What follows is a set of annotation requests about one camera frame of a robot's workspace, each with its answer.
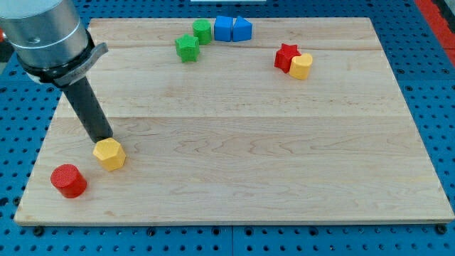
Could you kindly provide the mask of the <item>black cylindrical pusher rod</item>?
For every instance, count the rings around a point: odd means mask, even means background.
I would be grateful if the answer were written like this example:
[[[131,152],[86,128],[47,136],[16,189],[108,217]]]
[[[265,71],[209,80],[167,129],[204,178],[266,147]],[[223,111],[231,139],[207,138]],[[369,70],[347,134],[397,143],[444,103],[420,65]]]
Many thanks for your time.
[[[86,77],[64,87],[63,92],[94,143],[112,137],[112,128]]]

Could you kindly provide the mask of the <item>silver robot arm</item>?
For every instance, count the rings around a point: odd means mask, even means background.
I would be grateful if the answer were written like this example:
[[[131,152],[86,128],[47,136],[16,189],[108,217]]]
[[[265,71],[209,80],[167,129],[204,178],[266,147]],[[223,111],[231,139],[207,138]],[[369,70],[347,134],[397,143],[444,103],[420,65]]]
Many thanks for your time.
[[[72,1],[1,0],[1,29],[28,75],[63,91],[93,142],[113,135],[86,77],[108,47],[94,43]]]

